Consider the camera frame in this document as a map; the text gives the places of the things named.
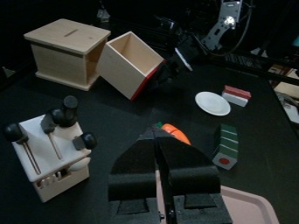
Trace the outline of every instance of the wooden box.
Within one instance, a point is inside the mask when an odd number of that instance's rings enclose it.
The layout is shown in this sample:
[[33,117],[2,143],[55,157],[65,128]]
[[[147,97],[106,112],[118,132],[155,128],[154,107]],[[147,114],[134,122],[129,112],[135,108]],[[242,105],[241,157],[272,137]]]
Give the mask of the wooden box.
[[67,19],[25,34],[33,43],[37,76],[90,90],[99,74],[97,66],[110,31]]
[[98,73],[134,100],[163,61],[163,57],[130,31],[106,43]]

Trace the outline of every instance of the white plate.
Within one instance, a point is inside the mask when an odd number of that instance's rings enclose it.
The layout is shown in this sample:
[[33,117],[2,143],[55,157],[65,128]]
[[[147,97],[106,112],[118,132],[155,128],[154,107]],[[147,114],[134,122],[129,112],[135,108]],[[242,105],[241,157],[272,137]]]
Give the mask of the white plate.
[[201,108],[215,116],[225,116],[230,113],[230,104],[218,94],[201,92],[195,96],[195,101]]

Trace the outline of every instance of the metal bracket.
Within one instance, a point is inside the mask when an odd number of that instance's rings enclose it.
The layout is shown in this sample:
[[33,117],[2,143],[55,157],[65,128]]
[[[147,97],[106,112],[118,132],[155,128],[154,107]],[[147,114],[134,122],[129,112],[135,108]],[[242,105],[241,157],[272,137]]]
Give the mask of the metal bracket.
[[239,14],[242,1],[222,1],[219,10],[219,22],[214,25],[210,30],[207,37],[202,40],[202,43],[209,47],[211,51],[219,50],[222,48],[221,38],[225,32],[230,29],[237,28],[237,23],[239,22]]

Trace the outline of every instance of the wooden lid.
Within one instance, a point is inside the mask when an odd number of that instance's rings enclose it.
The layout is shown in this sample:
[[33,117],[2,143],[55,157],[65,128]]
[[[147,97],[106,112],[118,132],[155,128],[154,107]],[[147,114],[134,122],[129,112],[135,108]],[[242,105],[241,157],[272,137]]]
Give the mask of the wooden lid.
[[87,54],[109,35],[109,30],[69,19],[59,19],[26,33],[25,38],[62,50]]

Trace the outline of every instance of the wooden block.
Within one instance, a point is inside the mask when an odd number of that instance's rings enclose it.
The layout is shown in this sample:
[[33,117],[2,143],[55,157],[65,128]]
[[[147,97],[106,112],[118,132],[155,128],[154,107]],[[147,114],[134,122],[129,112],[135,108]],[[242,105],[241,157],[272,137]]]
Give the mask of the wooden block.
[[227,124],[222,124],[215,131],[214,138],[215,151],[213,153],[213,163],[229,170],[238,162],[239,156],[237,128]]
[[99,74],[97,66],[110,31],[67,19],[25,34],[33,43],[37,76],[90,90]]
[[106,43],[98,73],[134,100],[163,61],[163,57],[130,31]]
[[249,99],[239,97],[234,94],[229,94],[226,92],[222,93],[222,97],[234,104],[239,105],[241,107],[246,107],[249,104]]
[[242,98],[250,99],[252,98],[252,93],[243,89],[239,89],[237,87],[231,87],[231,86],[225,86],[225,90],[226,93],[239,96]]

